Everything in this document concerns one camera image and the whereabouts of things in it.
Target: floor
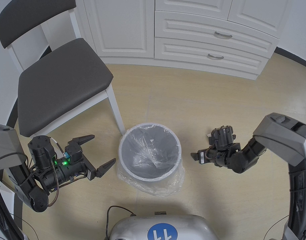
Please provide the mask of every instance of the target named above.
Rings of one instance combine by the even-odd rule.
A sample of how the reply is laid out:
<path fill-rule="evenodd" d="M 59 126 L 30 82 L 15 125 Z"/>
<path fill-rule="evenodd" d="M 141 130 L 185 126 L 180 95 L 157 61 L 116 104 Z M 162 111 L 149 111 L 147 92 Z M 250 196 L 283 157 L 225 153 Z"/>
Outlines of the floor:
<path fill-rule="evenodd" d="M 103 178 L 80 180 L 59 192 L 54 206 L 35 213 L 23 206 L 23 219 L 39 239 L 104 239 L 106 212 L 120 205 L 138 216 L 155 211 L 196 214 L 206 218 L 220 239 L 263 239 L 266 231 L 288 214 L 287 163 L 267 151 L 243 174 L 212 164 L 199 165 L 191 152 L 208 147 L 206 134 L 231 125 L 236 142 L 244 146 L 266 114 L 283 113 L 306 123 L 306 67 L 273 54 L 256 81 L 194 70 L 134 65 L 108 65 L 126 128 L 156 122 L 169 127 L 182 146 L 186 170 L 182 190 L 159 198 L 137 191 L 116 175 L 114 166 Z M 95 167 L 116 157 L 121 135 L 107 100 L 66 122 L 50 134 L 61 146 L 73 137 L 95 134 L 83 145 Z M 20 137 L 29 154 L 28 138 Z M 110 224 L 129 216 L 112 209 Z M 275 225 L 266 239 L 281 239 L 287 219 Z M 35 239 L 30 227 L 24 232 Z"/>

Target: blue circular logo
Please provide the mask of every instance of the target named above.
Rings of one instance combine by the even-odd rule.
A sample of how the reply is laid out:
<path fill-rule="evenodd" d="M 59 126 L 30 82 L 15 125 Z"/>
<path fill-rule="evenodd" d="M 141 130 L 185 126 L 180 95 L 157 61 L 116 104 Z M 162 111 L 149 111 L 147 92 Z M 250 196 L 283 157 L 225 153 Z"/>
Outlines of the blue circular logo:
<path fill-rule="evenodd" d="M 177 230 L 170 224 L 159 223 L 150 228 L 147 233 L 148 240 L 176 240 Z"/>

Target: chair backrest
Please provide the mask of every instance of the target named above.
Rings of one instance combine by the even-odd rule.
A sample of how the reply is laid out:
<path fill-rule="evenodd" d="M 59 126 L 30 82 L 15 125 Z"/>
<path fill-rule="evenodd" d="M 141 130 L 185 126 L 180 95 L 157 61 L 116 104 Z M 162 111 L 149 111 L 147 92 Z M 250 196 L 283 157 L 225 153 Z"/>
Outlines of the chair backrest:
<path fill-rule="evenodd" d="M 12 0 L 0 13 L 2 46 L 6 48 L 32 28 L 75 7 L 75 0 Z"/>

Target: white chair frame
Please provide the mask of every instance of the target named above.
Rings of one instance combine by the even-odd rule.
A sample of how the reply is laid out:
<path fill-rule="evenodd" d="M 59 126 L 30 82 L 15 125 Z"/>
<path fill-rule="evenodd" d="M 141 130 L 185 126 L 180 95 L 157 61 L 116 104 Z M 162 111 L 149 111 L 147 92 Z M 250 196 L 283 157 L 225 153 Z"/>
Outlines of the white chair frame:
<path fill-rule="evenodd" d="M 74 9 L 68 10 L 70 18 L 71 18 L 71 22 L 73 25 L 73 29 L 74 29 L 74 33 L 76 38 L 81 38 L 81 33 L 77 24 L 77 20 L 76 20 L 76 15 L 75 15 L 75 11 Z M 21 63 L 19 62 L 12 44 L 10 44 L 9 46 L 7 46 L 7 50 L 17 68 L 17 70 L 22 73 L 24 71 Z M 57 127 L 59 127 L 60 125 L 62 125 L 63 123 L 67 122 L 68 120 L 72 119 L 73 117 L 75 117 L 76 115 L 82 113 L 83 111 L 87 110 L 88 108 L 90 108 L 91 106 L 94 106 L 95 104 L 101 102 L 102 100 L 108 98 L 110 104 L 111 104 L 111 108 L 117 123 L 117 126 L 121 132 L 122 135 L 124 135 L 125 133 L 125 127 L 122 121 L 122 117 L 115 99 L 115 95 L 113 92 L 113 88 L 112 88 L 112 84 L 109 85 L 109 87 L 107 87 L 107 89 L 105 89 L 104 91 L 94 95 L 93 97 L 89 98 L 88 100 L 86 100 L 85 102 L 83 102 L 82 104 L 78 105 L 77 107 L 75 107 L 74 109 L 66 112 L 65 114 L 61 115 L 59 118 L 55 119 L 53 122 L 51 122 L 50 124 L 48 124 L 47 126 L 45 126 L 43 129 L 39 130 L 38 132 L 36 132 L 35 134 L 33 134 L 31 136 L 31 138 L 38 136 L 38 135 L 46 135 L 48 133 L 50 133 L 52 130 L 56 129 Z"/>

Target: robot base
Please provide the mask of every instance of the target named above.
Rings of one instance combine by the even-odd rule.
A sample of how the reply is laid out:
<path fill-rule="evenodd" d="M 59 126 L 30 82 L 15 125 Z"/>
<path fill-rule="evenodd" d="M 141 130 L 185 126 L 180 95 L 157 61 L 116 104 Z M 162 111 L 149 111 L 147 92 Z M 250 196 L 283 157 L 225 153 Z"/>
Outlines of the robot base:
<path fill-rule="evenodd" d="M 120 220 L 110 240 L 219 240 L 209 222 L 196 215 L 137 216 Z"/>

